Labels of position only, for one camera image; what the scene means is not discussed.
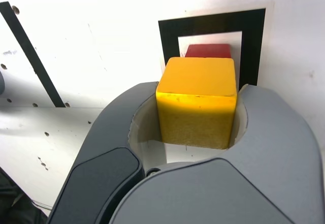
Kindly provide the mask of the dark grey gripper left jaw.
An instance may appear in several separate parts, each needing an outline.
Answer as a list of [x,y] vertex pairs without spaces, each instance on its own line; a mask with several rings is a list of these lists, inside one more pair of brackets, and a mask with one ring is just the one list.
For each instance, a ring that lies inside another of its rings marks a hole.
[[155,92],[140,83],[93,122],[48,218],[49,223],[109,223],[123,197],[167,162]]

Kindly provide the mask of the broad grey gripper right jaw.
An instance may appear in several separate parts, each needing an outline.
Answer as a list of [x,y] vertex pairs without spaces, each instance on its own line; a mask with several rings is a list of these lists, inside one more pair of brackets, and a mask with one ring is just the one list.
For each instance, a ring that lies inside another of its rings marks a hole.
[[240,92],[244,134],[218,157],[171,163],[138,183],[111,223],[324,223],[318,142],[277,93]]

